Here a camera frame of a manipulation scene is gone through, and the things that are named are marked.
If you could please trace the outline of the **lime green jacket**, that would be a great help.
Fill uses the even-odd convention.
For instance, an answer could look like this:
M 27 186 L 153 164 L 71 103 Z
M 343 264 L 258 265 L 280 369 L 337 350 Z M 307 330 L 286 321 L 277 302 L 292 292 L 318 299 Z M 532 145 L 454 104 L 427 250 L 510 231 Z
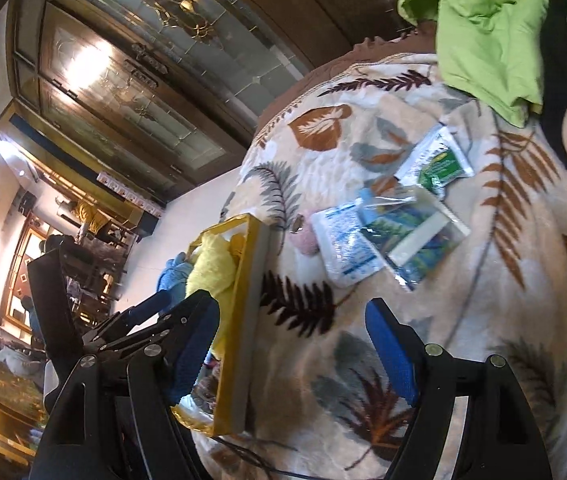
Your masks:
M 543 106 L 539 35 L 548 0 L 398 0 L 410 24 L 436 22 L 445 84 L 521 128 Z

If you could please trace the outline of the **wooden glass door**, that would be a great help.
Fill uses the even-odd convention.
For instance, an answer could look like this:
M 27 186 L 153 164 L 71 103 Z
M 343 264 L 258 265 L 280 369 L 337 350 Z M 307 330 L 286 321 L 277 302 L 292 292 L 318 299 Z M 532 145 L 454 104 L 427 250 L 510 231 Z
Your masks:
M 167 203 L 239 166 L 306 66 L 241 0 L 10 0 L 11 90 Z

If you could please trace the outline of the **green white sachet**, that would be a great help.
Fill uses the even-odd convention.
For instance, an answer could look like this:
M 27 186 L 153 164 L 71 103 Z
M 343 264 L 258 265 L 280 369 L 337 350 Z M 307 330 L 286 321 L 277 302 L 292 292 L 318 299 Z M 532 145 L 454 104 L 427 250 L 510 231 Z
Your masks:
M 432 128 L 411 150 L 394 177 L 403 186 L 420 186 L 444 200 L 448 185 L 471 178 L 474 170 L 448 126 Z

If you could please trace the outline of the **white blue printed packet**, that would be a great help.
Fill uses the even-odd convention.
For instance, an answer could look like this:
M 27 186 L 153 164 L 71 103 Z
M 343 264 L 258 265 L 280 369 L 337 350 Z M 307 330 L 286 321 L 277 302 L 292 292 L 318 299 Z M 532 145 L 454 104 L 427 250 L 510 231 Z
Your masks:
M 356 202 L 315 212 L 311 226 L 327 276 L 335 286 L 354 286 L 383 268 L 381 259 L 361 235 L 363 226 Z

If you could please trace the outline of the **blue towel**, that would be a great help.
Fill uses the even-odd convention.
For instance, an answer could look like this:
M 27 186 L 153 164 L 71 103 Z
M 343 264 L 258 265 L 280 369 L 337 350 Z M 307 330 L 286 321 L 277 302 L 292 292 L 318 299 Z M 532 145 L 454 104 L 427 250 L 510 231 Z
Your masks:
M 186 254 L 180 252 L 175 258 L 166 261 L 158 279 L 157 291 L 165 290 L 171 295 L 174 304 L 179 304 L 186 297 L 186 285 L 190 273 L 192 273 L 192 264 L 187 260 Z

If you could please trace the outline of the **leaf pattern fleece blanket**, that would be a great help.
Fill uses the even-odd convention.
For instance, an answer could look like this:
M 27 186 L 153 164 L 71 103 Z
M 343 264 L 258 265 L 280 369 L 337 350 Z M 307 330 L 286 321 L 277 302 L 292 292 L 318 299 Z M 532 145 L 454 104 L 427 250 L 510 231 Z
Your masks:
M 443 203 L 468 234 L 420 248 L 350 285 L 300 239 L 311 214 L 387 195 L 396 170 L 447 127 L 469 162 Z M 536 119 L 517 128 L 443 81 L 434 32 L 367 41 L 315 70 L 265 114 L 224 217 L 273 229 L 260 274 L 249 418 L 237 437 L 196 437 L 215 479 L 379 479 L 410 408 L 373 350 L 366 304 L 383 299 L 453 356 L 503 356 L 553 476 L 567 479 L 567 167 Z

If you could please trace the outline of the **clear bag landscape print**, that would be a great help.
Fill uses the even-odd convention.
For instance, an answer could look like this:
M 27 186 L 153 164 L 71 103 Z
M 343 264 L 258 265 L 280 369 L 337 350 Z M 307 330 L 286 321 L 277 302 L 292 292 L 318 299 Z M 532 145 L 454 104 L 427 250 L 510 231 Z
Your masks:
M 361 235 L 395 280 L 412 292 L 470 234 L 451 209 L 420 186 L 389 196 L 359 194 Z

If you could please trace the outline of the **yellow towel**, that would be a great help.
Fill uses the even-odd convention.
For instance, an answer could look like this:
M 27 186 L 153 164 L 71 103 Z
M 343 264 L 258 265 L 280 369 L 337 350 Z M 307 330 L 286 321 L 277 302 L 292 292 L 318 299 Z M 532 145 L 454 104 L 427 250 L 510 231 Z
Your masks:
M 239 262 L 244 252 L 244 234 L 229 240 L 221 234 L 204 233 L 197 258 L 186 283 L 186 295 L 206 290 L 220 307 L 220 325 L 211 352 L 215 359 L 224 358 L 226 334 L 233 314 L 234 288 Z

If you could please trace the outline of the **yellow rimmed white tray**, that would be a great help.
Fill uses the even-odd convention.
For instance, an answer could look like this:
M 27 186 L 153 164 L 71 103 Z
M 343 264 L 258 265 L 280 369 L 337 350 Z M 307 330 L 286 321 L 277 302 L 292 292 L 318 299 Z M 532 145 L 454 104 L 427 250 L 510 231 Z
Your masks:
M 218 361 L 209 351 L 204 355 L 199 377 L 192 390 L 173 408 L 185 427 L 208 437 L 240 434 L 248 405 L 251 360 L 270 229 L 252 214 L 239 214 L 203 231 L 187 252 L 192 264 L 204 233 L 221 234 L 229 240 L 244 234 L 234 288 L 233 314 L 226 334 L 224 358 Z

